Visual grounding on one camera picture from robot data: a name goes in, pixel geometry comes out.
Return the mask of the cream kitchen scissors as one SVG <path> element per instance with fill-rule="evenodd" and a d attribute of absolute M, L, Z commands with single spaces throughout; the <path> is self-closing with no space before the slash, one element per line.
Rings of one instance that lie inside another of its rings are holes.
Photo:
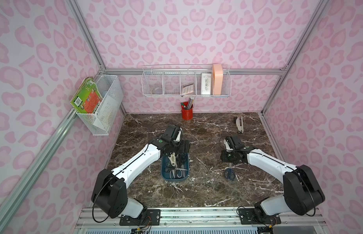
<path fill-rule="evenodd" d="M 170 161 L 170 165 L 172 167 L 177 167 L 177 161 L 176 161 L 176 153 L 172 153 L 171 155 L 168 156 L 169 161 Z"/>

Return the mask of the blue handled scissors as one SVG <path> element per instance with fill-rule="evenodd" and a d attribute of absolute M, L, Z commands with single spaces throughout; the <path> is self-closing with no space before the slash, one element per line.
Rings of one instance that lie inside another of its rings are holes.
<path fill-rule="evenodd" d="M 236 174 L 232 168 L 232 165 L 232 163 L 229 163 L 229 167 L 227 167 L 224 171 L 224 177 L 230 181 L 234 181 L 236 178 Z"/>

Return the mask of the pink scissors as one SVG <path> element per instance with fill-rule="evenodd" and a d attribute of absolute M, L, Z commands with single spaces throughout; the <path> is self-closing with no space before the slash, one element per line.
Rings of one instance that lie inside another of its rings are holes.
<path fill-rule="evenodd" d="M 183 173 L 182 173 L 182 171 L 179 171 L 179 170 L 170 172 L 169 175 L 170 175 L 171 179 L 181 179 L 181 178 L 183 178 Z"/>

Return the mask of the all black scissors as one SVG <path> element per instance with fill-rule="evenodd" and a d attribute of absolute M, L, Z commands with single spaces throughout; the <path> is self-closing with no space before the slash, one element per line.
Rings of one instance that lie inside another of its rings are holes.
<path fill-rule="evenodd" d="M 176 156 L 176 161 L 177 161 L 177 166 L 181 169 L 185 169 L 185 163 L 187 162 L 187 159 L 188 159 L 188 155 L 183 153 L 179 153 L 177 156 Z"/>

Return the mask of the black handled silver scissors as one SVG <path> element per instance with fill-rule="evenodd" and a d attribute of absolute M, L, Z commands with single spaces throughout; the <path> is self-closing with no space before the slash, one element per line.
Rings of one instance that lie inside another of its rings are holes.
<path fill-rule="evenodd" d="M 179 170 L 179 171 L 187 171 L 187 169 L 183 169 L 183 168 L 177 168 L 177 167 L 166 167 L 166 168 L 164 169 L 164 172 L 166 172 L 166 173 L 170 173 L 170 172 L 177 171 L 177 170 Z"/>

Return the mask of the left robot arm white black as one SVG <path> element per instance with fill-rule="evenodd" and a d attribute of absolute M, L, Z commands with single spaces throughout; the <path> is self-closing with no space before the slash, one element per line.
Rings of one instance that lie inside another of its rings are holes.
<path fill-rule="evenodd" d="M 176 146 L 159 138 L 146 144 L 135 156 L 123 165 L 111 171 L 103 169 L 99 172 L 91 201 L 103 210 L 109 218 L 121 215 L 132 218 L 140 217 L 146 210 L 144 205 L 128 197 L 127 189 L 150 164 L 172 154 L 186 153 L 190 150 L 190 142 L 181 140 Z"/>

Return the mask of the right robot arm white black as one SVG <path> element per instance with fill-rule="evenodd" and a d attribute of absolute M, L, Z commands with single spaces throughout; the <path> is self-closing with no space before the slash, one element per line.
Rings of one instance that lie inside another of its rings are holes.
<path fill-rule="evenodd" d="M 286 212 L 305 215 L 325 201 L 324 192 L 313 170 L 306 165 L 288 164 L 260 149 L 249 147 L 222 150 L 220 157 L 223 162 L 242 162 L 255 166 L 282 183 L 282 195 L 255 204 L 255 214 L 259 218 Z"/>

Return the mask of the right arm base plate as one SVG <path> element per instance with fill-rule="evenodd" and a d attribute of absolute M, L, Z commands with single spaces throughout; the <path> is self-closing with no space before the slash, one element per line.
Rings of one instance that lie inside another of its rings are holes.
<path fill-rule="evenodd" d="M 240 217 L 242 225 L 263 224 L 274 226 L 277 224 L 281 224 L 281 219 L 279 215 L 262 214 L 256 208 L 238 207 L 236 212 L 237 215 Z"/>

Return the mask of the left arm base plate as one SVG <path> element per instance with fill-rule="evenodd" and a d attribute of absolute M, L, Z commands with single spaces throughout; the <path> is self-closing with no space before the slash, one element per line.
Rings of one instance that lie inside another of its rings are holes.
<path fill-rule="evenodd" d="M 159 226 L 161 218 L 160 209 L 147 209 L 143 211 L 137 218 L 128 215 L 122 215 L 120 226 L 144 226 L 151 222 L 152 226 Z"/>

